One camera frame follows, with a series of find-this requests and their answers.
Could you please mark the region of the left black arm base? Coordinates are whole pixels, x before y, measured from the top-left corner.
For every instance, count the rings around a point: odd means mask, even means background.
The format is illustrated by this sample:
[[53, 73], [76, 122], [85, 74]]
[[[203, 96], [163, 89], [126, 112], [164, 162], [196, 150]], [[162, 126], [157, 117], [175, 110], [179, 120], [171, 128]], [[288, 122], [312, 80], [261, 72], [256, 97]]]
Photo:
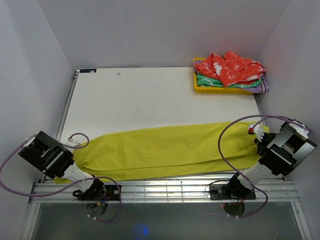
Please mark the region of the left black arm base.
[[72, 196], [79, 201], [118, 201], [120, 199], [120, 191], [122, 190], [122, 185], [118, 185], [119, 190], [116, 185], [105, 185], [101, 194], [98, 197], [89, 196], [80, 190], [75, 190]]

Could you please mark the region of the yellow-green trousers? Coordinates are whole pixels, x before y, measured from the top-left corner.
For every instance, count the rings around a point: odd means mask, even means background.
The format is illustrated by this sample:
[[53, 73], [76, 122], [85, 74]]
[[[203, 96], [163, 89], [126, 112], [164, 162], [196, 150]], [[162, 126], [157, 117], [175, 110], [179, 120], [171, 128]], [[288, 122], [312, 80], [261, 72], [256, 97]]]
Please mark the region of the yellow-green trousers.
[[104, 181], [242, 170], [259, 159], [248, 127], [248, 122], [216, 122], [109, 133], [74, 150], [74, 160]]

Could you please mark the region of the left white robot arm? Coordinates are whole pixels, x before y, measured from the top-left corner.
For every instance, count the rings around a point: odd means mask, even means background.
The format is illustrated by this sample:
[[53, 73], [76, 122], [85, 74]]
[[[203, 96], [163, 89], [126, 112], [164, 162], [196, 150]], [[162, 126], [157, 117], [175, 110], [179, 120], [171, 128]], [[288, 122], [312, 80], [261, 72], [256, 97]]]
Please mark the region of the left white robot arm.
[[85, 134], [80, 133], [80, 136], [86, 138], [86, 143], [81, 145], [73, 139], [75, 135], [74, 133], [68, 138], [68, 144], [63, 144], [40, 131], [28, 140], [18, 155], [52, 179], [71, 181], [77, 188], [72, 195], [78, 200], [102, 200], [107, 192], [104, 183], [81, 170], [74, 160], [73, 150], [87, 147], [90, 140]]

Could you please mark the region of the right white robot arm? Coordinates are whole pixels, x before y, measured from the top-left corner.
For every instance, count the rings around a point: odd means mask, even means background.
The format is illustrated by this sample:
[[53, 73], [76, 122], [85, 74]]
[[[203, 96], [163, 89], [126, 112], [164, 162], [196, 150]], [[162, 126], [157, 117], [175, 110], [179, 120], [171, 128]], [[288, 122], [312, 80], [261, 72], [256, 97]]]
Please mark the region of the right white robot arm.
[[296, 121], [285, 122], [279, 133], [267, 133], [260, 124], [251, 124], [248, 133], [256, 135], [259, 159], [228, 182], [225, 191], [232, 199], [246, 199], [254, 185], [267, 177], [287, 176], [317, 147], [307, 127]]

